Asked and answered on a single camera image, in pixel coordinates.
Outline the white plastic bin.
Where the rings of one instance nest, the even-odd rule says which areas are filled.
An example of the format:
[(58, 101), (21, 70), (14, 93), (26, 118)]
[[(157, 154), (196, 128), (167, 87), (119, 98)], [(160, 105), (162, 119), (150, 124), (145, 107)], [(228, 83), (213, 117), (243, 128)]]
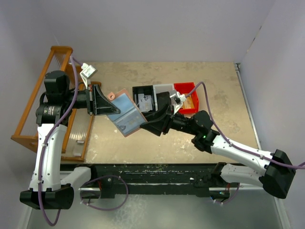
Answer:
[(161, 102), (158, 102), (158, 100), (161, 100), (162, 96), (170, 96), (171, 93), (174, 91), (174, 84), (154, 84), (153, 86), (153, 97), (154, 97), (154, 105), (155, 110), (157, 111), (159, 108), (159, 104)]

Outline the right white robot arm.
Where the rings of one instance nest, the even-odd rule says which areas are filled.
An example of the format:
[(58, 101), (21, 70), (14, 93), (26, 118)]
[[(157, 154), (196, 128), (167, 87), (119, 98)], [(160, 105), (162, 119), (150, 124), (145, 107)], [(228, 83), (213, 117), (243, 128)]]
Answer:
[(199, 151), (220, 155), (240, 163), (234, 166), (218, 163), (215, 173), (226, 183), (245, 183), (262, 187), (268, 194), (285, 199), (296, 174), (288, 155), (255, 149), (228, 139), (220, 131), (213, 130), (213, 122), (206, 111), (191, 117), (174, 113), (166, 105), (161, 110), (146, 115), (141, 128), (160, 136), (170, 129), (193, 135), (191, 142)]

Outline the pink leather card holder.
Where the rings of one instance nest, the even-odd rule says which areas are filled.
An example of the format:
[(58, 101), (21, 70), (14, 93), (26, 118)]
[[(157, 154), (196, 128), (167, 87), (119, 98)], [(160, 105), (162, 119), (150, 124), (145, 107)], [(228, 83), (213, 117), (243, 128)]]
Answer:
[(118, 114), (109, 114), (107, 117), (124, 137), (138, 131), (142, 124), (147, 123), (126, 89), (122, 89), (116, 94), (110, 92), (107, 97), (112, 105), (120, 110)]

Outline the orange card in red bin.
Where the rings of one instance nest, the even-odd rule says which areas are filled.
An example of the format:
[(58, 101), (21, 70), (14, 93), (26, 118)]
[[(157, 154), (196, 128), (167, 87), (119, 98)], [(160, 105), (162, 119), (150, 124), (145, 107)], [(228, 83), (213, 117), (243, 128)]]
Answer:
[(182, 106), (182, 109), (194, 109), (194, 104), (193, 104), (193, 100), (192, 100), (192, 97), (189, 96), (189, 97), (186, 97), (186, 100), (184, 101), (183, 103), (183, 106)]

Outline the black metal base frame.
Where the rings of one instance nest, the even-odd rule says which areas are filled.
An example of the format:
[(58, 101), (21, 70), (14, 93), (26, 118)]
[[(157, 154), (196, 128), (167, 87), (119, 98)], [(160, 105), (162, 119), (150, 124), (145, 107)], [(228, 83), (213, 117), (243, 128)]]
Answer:
[(130, 195), (194, 195), (224, 201), (236, 183), (220, 178), (216, 164), (88, 164), (91, 183), (81, 194), (100, 198)]

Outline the black cards in white bin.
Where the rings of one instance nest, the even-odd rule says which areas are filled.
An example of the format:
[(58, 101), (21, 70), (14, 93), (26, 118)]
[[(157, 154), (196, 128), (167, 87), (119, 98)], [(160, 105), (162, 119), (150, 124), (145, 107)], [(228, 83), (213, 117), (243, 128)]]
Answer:
[(170, 93), (168, 91), (156, 94), (157, 111), (165, 111), (171, 105)]

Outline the grey cards in black bin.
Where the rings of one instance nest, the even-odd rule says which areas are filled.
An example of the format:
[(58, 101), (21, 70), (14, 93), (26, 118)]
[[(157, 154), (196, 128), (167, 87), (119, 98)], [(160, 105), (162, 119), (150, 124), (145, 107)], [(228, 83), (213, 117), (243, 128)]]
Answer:
[(152, 96), (138, 94), (138, 107), (141, 112), (149, 112), (153, 109)]

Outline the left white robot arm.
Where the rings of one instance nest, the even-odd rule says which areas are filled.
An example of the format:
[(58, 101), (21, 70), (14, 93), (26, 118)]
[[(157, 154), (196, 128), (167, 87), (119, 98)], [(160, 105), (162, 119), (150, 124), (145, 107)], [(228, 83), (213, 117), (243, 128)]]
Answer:
[(90, 115), (120, 113), (102, 93), (99, 84), (85, 90), (70, 89), (70, 80), (63, 71), (45, 75), (45, 91), (36, 110), (38, 148), (35, 170), (28, 190), (20, 193), (20, 202), (34, 209), (69, 209), (74, 190), (91, 178), (91, 169), (81, 167), (66, 179), (60, 178), (61, 152), (73, 109), (87, 109)]

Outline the black plastic bin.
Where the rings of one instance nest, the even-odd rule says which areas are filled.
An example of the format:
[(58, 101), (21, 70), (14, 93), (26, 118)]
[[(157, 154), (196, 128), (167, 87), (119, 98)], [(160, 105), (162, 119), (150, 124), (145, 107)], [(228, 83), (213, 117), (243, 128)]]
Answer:
[(142, 113), (156, 111), (155, 96), (152, 85), (133, 87), (132, 98)]

